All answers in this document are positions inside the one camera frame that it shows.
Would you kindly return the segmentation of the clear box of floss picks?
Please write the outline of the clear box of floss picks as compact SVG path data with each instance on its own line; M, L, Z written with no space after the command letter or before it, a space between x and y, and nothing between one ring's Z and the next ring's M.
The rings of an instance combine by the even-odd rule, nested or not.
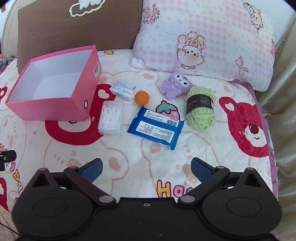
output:
M119 136L123 132L122 120L124 102L104 101L98 123L98 131L104 136Z

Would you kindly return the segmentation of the orange makeup sponge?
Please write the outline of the orange makeup sponge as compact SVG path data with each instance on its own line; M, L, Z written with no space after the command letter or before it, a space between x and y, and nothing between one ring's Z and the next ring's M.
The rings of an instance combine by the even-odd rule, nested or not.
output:
M134 101L138 106L144 106L148 104L150 96L146 91L138 91L134 96Z

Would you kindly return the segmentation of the green yarn ball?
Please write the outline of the green yarn ball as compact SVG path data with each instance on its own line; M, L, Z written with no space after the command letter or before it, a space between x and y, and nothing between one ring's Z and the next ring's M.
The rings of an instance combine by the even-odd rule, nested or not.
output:
M203 131L216 122L214 104L216 97L211 88L194 86L187 94L186 119L195 130Z

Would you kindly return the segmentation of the pink checkered cartoon pillow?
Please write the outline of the pink checkered cartoon pillow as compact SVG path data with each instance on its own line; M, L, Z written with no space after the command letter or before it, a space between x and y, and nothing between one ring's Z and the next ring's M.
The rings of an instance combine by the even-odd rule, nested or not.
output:
M274 35L271 18L247 1L144 1L130 63L239 79L264 92L273 76Z

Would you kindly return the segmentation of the white blue soap box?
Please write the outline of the white blue soap box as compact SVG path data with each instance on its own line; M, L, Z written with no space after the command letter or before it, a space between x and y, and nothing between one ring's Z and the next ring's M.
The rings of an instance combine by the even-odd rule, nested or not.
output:
M137 87L118 80L112 85L110 90L115 96L134 102Z

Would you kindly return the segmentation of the purple plush toy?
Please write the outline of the purple plush toy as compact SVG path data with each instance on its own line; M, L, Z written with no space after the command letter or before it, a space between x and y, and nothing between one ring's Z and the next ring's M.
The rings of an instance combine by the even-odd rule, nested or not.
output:
M165 96L167 100L172 100L182 94L187 94L195 85L186 77L179 66L174 72L163 81L159 88L159 92Z

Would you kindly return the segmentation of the pink cardboard box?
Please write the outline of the pink cardboard box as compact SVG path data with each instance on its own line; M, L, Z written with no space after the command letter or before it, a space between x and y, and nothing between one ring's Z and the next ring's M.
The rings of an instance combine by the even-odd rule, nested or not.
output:
M31 59L6 106L25 121L82 121L89 116L101 65L95 46Z

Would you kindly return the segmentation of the beige satin bed cover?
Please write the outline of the beige satin bed cover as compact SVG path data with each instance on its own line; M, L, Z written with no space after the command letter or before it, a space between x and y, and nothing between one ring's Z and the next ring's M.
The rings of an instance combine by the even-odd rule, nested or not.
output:
M271 84L257 94L257 100L263 106L279 167L283 217L278 235L280 240L295 240L295 23L276 45Z

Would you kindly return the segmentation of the white cartoon bear blanket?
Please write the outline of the white cartoon bear blanket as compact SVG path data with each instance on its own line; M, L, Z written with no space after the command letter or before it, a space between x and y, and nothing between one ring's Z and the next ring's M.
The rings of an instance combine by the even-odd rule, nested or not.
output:
M4 104L18 78L17 61L12 61L1 73L1 150L14 150L17 154L16 160L6 164L1 172L3 208L12 209L39 168L59 172L95 158L103 161L103 172L94 184L115 198L179 198L200 183L190 168L194 157L234 172L253 167L273 193L278 193L278 167L268 124L250 84L191 76L194 85L212 90L216 121L204 131L186 123L176 148L171 150L128 133L139 110L138 105L128 100L121 134L100 135L100 108L104 100L113 98L110 87L118 80L148 92L148 109L177 120L186 118L187 98L182 95L166 100L159 88L168 73L132 67L130 49L99 51L98 56L102 73L90 117L77 123L22 120Z

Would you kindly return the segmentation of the beige bed headboard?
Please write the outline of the beige bed headboard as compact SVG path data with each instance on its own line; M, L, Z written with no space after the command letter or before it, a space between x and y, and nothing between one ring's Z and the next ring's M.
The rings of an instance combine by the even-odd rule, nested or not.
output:
M6 18L2 27L1 51L3 56L17 56L18 45L18 11L35 2L35 0L8 1Z

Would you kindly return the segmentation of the blue wet wipes pack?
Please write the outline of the blue wet wipes pack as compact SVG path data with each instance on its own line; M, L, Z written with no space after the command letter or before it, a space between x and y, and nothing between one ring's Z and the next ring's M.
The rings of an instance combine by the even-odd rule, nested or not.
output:
M171 150L174 150L184 123L184 120L177 120L142 106L127 132L169 146Z

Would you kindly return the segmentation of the brown embroidered pillow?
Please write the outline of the brown embroidered pillow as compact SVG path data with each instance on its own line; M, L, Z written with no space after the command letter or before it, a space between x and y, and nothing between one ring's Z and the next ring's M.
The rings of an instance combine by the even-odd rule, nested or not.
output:
M35 1L18 11L18 72L61 50L131 49L141 17L142 1Z

